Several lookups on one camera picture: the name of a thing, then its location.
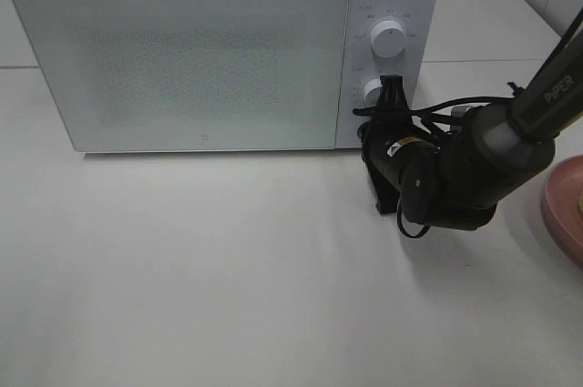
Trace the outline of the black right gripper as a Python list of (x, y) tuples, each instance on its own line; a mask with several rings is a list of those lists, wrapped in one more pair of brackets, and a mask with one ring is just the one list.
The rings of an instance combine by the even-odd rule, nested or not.
[(438, 148), (406, 114), (400, 75), (380, 77), (379, 107), (359, 110), (368, 120), (359, 127), (362, 156), (373, 184), (376, 209), (382, 215), (406, 217), (440, 214)]

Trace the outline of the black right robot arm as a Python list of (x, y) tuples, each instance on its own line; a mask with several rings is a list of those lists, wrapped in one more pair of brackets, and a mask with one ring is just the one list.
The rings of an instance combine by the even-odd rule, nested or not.
[(556, 137), (582, 115), (582, 16), (576, 15), (526, 87), (511, 97), (461, 97), (410, 108), (401, 76), (381, 78), (380, 96), (357, 131), (382, 215), (430, 228), (472, 231), (497, 203), (542, 172)]

